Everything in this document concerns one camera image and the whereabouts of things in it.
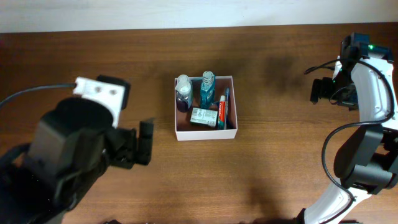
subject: small white box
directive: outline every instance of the small white box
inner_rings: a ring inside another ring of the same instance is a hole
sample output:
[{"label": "small white box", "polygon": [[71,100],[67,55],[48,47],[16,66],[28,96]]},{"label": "small white box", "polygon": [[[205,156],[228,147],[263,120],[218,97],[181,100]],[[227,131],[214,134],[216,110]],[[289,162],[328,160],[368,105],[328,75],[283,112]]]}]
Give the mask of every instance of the small white box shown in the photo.
[{"label": "small white box", "polygon": [[[202,77],[190,78],[193,85],[193,103],[190,110],[186,113],[177,110],[174,91],[174,110],[175,110],[175,134],[178,141],[189,140],[209,140],[209,139],[233,139],[238,131],[238,119],[236,116],[235,94],[232,76],[217,76],[215,86],[215,101],[220,100],[221,95],[225,95],[225,89],[228,87],[230,96],[228,104],[228,120],[232,125],[232,129],[215,130],[209,126],[198,126],[191,124],[190,119],[193,108],[200,107],[200,85]],[[177,78],[174,80],[174,87],[177,84]],[[209,110],[217,110],[217,106],[213,105]]]}]

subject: blue bottle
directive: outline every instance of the blue bottle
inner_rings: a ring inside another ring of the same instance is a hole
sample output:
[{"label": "blue bottle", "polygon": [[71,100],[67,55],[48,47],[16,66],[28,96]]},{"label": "blue bottle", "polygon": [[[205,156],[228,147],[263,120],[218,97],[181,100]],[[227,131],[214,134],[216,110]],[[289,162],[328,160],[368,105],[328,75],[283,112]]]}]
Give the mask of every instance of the blue bottle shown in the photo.
[{"label": "blue bottle", "polygon": [[214,102],[215,86],[216,75],[211,71],[205,71],[200,87],[200,108],[208,109]]}]

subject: white bottle cap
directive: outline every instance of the white bottle cap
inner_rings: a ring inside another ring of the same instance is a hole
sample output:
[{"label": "white bottle cap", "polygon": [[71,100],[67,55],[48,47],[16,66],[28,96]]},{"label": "white bottle cap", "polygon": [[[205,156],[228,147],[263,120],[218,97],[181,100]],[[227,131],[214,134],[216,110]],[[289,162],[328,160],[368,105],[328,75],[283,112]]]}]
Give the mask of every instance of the white bottle cap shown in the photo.
[{"label": "white bottle cap", "polygon": [[180,94],[187,95],[191,92],[191,84],[189,83],[188,75],[180,75],[177,78],[177,85],[175,86]]}]

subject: wooden surface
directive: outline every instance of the wooden surface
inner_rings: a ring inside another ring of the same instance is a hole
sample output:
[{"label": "wooden surface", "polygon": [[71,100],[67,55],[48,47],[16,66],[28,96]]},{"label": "wooden surface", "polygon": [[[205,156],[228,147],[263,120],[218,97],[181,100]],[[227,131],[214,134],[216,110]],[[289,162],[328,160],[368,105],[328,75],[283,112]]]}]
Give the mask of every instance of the wooden surface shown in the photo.
[{"label": "wooden surface", "polygon": [[[120,30],[0,35],[0,98],[29,86],[105,74],[131,83],[120,126],[155,118],[152,162],[109,168],[64,223],[239,223],[292,218],[330,181],[321,167],[327,134],[358,112],[309,101],[311,66],[336,58],[351,32],[398,52],[398,24],[270,26],[222,29]],[[234,78],[236,139],[178,142],[174,78],[205,70]],[[19,97],[0,110],[0,152],[30,141],[40,117],[71,95],[49,90]],[[334,153],[353,130],[337,134]],[[347,218],[395,223],[398,190],[385,190]]]}]

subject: open box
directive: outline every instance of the open box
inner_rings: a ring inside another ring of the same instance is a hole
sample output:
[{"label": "open box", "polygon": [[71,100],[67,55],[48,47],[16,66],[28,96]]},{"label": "open box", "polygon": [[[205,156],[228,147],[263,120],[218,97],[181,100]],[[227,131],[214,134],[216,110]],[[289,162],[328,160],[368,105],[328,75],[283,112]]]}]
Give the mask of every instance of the open box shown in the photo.
[{"label": "open box", "polygon": [[[200,85],[202,77],[190,78],[193,85],[193,103],[190,110],[186,113],[179,112],[175,102],[174,91],[174,110],[175,110],[175,133],[178,141],[188,140],[207,140],[207,139],[233,139],[238,131],[238,120],[236,118],[236,105],[234,95],[234,85],[232,76],[216,77],[215,101],[220,100],[221,95],[225,95],[225,89],[229,87],[228,102],[228,121],[229,126],[226,130],[216,130],[209,126],[191,124],[190,119],[193,108],[200,107]],[[174,80],[174,88],[177,85],[177,78]],[[209,110],[218,110],[216,105],[212,105]]]}]

